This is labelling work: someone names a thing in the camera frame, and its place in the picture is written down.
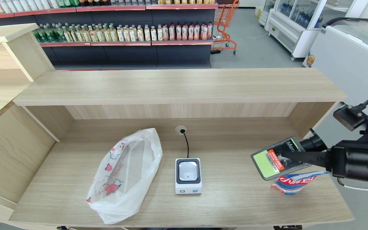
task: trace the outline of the shopping cart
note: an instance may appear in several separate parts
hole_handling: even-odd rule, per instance
[[[218,9],[215,10],[214,24],[217,26],[214,45],[212,49],[227,49],[234,50],[236,53],[237,44],[231,40],[231,36],[225,30],[231,25],[232,19],[235,16],[236,10],[239,6],[239,0],[234,0],[232,4],[220,4],[218,2]]]

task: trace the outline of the refrigerator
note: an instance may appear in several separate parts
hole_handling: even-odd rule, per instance
[[[357,18],[367,3],[368,0],[276,0],[265,30],[291,53],[294,61],[306,57],[325,22],[338,17]]]
[[[368,19],[337,18],[323,25],[303,62],[319,69],[347,94],[346,103],[368,99]]]

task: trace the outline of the pink bottle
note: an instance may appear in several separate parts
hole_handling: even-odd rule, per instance
[[[194,26],[194,41],[198,41],[200,39],[200,25],[197,23],[197,25]]]
[[[177,31],[177,41],[181,41],[181,25],[179,22],[177,23],[175,30]]]
[[[194,40],[194,26],[193,26],[193,23],[191,23],[190,26],[188,27],[188,40],[189,41]]]
[[[188,35],[187,35],[187,33],[188,33],[188,26],[187,26],[187,23],[186,22],[184,22],[184,25],[181,28],[181,30],[182,30],[182,39],[183,39],[183,41],[186,41],[187,38],[188,38]]]

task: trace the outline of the beverage bottle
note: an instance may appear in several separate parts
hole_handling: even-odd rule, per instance
[[[197,23],[194,26],[194,41],[198,41],[200,39],[200,25]]]
[[[67,42],[73,42],[72,36],[70,35],[70,32],[66,29],[66,26],[62,26],[63,35],[66,38]]]
[[[291,17],[292,21],[296,20],[296,18],[298,16],[298,13],[299,13],[299,5],[296,5],[295,10],[293,11],[293,14],[292,14],[292,17]]]
[[[139,41],[144,41],[143,29],[142,29],[142,26],[140,25],[137,27],[137,39]]]
[[[170,41],[174,41],[174,39],[175,39],[175,27],[174,27],[173,23],[171,23],[170,27],[168,28],[168,32],[170,34]]]
[[[212,28],[213,28],[212,22],[209,22],[207,28],[207,38],[212,38]]]
[[[122,27],[117,27],[117,36],[119,37],[119,41],[124,41],[123,29]]]
[[[97,35],[97,39],[98,39],[100,42],[105,41],[105,35],[103,34],[102,29],[100,29],[99,25],[96,25],[95,27],[96,27],[96,35]]]
[[[188,40],[192,41],[194,40],[194,26],[193,23],[190,23],[190,26],[188,27]]]
[[[182,36],[181,36],[181,25],[180,25],[179,22],[177,23],[177,26],[175,27],[175,31],[176,31],[176,34],[177,34],[177,41],[181,41],[181,39],[182,39]]]
[[[149,25],[144,25],[144,39],[146,41],[151,41]]]
[[[167,25],[163,25],[163,41],[168,41],[168,28]]]
[[[184,22],[184,25],[181,28],[181,31],[182,31],[183,41],[187,41],[188,40],[188,25],[187,25],[187,22]]]
[[[323,20],[323,14],[320,15],[319,19],[317,20],[316,22],[316,25],[314,26],[315,28],[319,28],[320,26],[320,23],[322,22]]]
[[[131,39],[130,39],[130,31],[129,31],[129,29],[128,29],[128,27],[123,27],[123,37],[124,37],[124,40],[125,41],[127,41],[127,42],[129,42],[129,41],[131,41]]]

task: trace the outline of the plastic bag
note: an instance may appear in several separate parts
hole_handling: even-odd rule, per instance
[[[106,154],[86,198],[105,224],[115,224],[140,210],[162,155],[155,128],[123,138]]]

